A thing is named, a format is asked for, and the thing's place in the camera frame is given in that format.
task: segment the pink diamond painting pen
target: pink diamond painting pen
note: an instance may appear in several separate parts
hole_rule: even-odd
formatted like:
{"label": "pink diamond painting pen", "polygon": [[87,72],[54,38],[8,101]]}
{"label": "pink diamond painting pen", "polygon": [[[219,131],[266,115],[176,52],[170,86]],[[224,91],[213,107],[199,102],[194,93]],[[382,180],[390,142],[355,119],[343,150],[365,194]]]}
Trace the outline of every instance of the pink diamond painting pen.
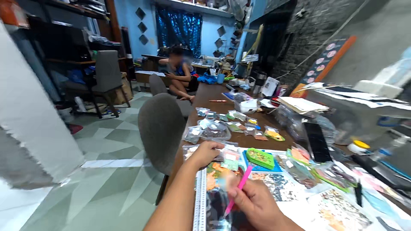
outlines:
{"label": "pink diamond painting pen", "polygon": [[[237,188],[242,190],[242,187],[245,185],[245,182],[247,181],[247,178],[250,176],[250,173],[251,173],[252,169],[253,169],[253,166],[251,166],[251,165],[249,165],[247,167],[247,170],[245,171],[244,175],[242,176],[242,179],[241,179],[240,183],[238,184]],[[231,212],[231,209],[233,208],[233,206],[234,206],[234,201],[230,200],[229,205],[227,206],[223,217],[226,217]]]}

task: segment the blue sequin curtain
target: blue sequin curtain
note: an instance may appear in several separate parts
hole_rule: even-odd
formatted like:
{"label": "blue sequin curtain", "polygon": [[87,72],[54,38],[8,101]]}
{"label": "blue sequin curtain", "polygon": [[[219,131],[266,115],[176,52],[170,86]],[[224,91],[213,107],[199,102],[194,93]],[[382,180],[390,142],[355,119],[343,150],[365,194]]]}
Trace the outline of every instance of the blue sequin curtain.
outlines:
{"label": "blue sequin curtain", "polygon": [[200,57],[201,15],[156,6],[156,23],[159,47],[183,44],[193,51],[194,57]]}

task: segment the blue cup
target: blue cup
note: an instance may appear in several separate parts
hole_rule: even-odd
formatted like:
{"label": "blue cup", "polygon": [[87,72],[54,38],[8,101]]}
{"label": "blue cup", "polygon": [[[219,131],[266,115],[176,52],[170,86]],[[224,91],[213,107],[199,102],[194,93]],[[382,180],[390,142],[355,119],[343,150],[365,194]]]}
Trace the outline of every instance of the blue cup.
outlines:
{"label": "blue cup", "polygon": [[222,84],[224,82],[224,78],[226,76],[224,74],[218,74],[217,75],[217,83]]}

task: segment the black phone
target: black phone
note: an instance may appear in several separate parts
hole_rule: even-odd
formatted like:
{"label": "black phone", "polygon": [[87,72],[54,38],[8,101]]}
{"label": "black phone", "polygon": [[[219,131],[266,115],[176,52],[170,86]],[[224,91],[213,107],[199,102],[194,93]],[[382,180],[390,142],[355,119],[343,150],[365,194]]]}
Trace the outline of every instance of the black phone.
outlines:
{"label": "black phone", "polygon": [[318,163],[332,161],[321,127],[318,124],[308,122],[302,124],[307,135],[308,149],[314,161]]}

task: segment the shorts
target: shorts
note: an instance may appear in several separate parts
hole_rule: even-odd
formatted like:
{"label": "shorts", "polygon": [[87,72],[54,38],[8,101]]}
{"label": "shorts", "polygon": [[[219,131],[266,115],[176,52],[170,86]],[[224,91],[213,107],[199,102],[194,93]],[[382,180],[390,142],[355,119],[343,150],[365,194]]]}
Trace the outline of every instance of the shorts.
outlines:
{"label": "shorts", "polygon": [[191,80],[188,82],[187,92],[197,91],[198,88],[199,82],[197,81],[197,77],[191,76]]}

